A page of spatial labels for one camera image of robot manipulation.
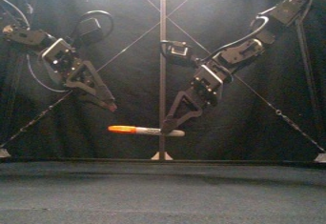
orange cap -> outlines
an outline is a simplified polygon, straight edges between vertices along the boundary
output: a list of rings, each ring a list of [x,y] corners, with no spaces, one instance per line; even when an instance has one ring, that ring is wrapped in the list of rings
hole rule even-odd
[[[109,132],[116,133],[136,133],[136,127],[133,126],[109,126],[106,129]]]

white marker body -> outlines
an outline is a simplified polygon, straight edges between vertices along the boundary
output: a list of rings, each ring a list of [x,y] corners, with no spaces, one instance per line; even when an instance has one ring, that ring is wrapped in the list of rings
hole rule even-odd
[[[159,129],[136,127],[136,134],[164,135],[164,136],[184,136],[184,131],[172,130],[169,133],[163,134]]]

black cable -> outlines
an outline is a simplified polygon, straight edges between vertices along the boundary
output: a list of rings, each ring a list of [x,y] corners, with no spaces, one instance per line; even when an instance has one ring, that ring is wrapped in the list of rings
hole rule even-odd
[[[264,26],[267,25],[267,22],[268,22],[268,17],[265,16],[257,16],[255,21],[257,21],[259,19],[263,20],[263,23],[260,24],[260,26],[247,35],[244,36],[243,38],[240,38],[239,40],[233,41],[232,43],[224,45],[223,47],[220,47],[216,51],[213,51],[211,53],[211,55],[203,59],[203,62],[207,62],[223,49],[233,46],[233,45],[237,45],[239,43],[243,43],[244,41],[247,41],[248,39],[251,39],[253,36],[257,35],[257,33],[261,31],[261,29],[264,28]]]
[[[81,21],[82,21],[86,17],[93,16],[93,15],[102,15],[102,16],[105,16],[105,17],[108,18],[109,22],[111,22],[111,28],[109,28],[109,30],[106,31],[106,33],[102,35],[102,39],[111,34],[111,32],[113,31],[113,28],[115,28],[115,21],[113,21],[113,17],[112,17],[112,15],[111,15],[106,11],[104,11],[104,10],[92,10],[92,11],[85,12],[85,13],[80,16],[80,18],[78,18],[78,20],[77,20],[77,23],[76,23],[76,25],[74,25],[74,27],[73,27],[73,30],[72,30],[72,32],[70,32],[70,34],[69,34],[69,36],[68,36],[69,38],[73,39],[73,36],[74,36],[76,33],[77,33],[77,26],[80,25]]]

black backdrop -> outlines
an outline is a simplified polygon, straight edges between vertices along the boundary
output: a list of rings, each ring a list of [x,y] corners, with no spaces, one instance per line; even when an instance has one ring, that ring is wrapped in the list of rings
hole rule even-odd
[[[22,10],[22,0],[10,0]],[[185,41],[204,57],[248,32],[256,13],[282,0],[167,0],[167,39]],[[115,18],[115,30],[100,43],[78,52],[93,62],[112,91],[119,110],[105,111],[70,95],[36,126],[6,149],[12,156],[149,159],[157,152],[157,137],[111,134],[109,125],[159,127],[159,40],[160,0],[29,0],[34,14],[32,29],[66,37],[78,16],[105,10]],[[316,102],[323,119],[324,88],[324,0],[315,0],[304,21]],[[1,142],[62,96],[33,79],[28,62],[1,42]],[[52,89],[36,57],[30,67],[37,79]],[[167,110],[176,92],[188,88],[193,70],[167,64]],[[310,88],[295,28],[288,28],[272,48],[237,76],[319,140],[312,116]],[[204,160],[312,160],[318,150],[311,142],[275,115],[253,93],[235,80],[224,86],[217,107],[187,121],[181,138],[165,138],[173,159]]]

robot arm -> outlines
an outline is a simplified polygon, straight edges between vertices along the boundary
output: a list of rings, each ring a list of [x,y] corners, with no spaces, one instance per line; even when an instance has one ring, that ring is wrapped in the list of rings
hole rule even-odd
[[[89,42],[102,38],[101,35],[97,35],[101,32],[96,19],[88,19],[84,27],[86,27],[84,36],[90,37]],[[42,30],[29,30],[4,8],[0,8],[0,28],[5,41],[13,47],[32,51],[41,57],[49,77],[56,83],[77,91],[82,100],[115,111],[115,97],[104,85],[90,61],[78,58],[74,48],[62,38],[56,39]]]
[[[284,0],[259,13],[251,25],[252,32],[219,48],[204,59],[193,56],[185,43],[161,41],[160,50],[167,60],[172,64],[196,69],[189,88],[176,95],[163,121],[161,133],[168,133],[191,117],[200,116],[207,105],[216,106],[220,88],[224,83],[231,82],[231,75],[255,61],[275,42],[276,35],[306,15],[310,2],[311,0]]]

